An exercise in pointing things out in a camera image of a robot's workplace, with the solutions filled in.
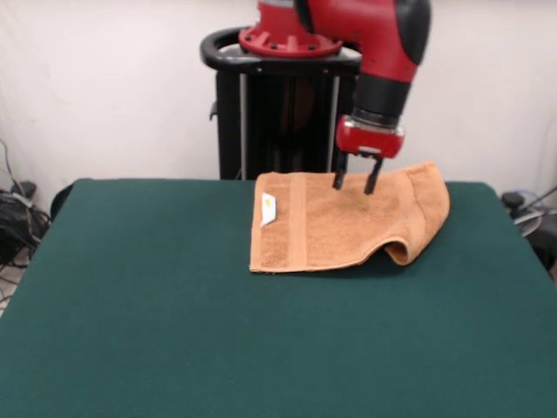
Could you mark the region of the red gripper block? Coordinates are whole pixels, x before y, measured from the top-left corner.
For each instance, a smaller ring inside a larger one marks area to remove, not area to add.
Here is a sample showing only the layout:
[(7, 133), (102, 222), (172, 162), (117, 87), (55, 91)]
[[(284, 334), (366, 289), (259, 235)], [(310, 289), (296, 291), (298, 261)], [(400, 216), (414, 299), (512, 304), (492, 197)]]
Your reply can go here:
[(374, 166), (366, 180), (365, 194), (373, 194), (384, 159), (395, 158), (405, 140), (405, 130), (402, 126), (380, 127), (369, 125), (343, 115), (336, 128), (336, 145), (339, 148), (335, 152), (334, 179), (332, 187), (340, 190), (344, 183), (347, 169), (347, 153), (354, 155), (371, 154), (374, 158)]

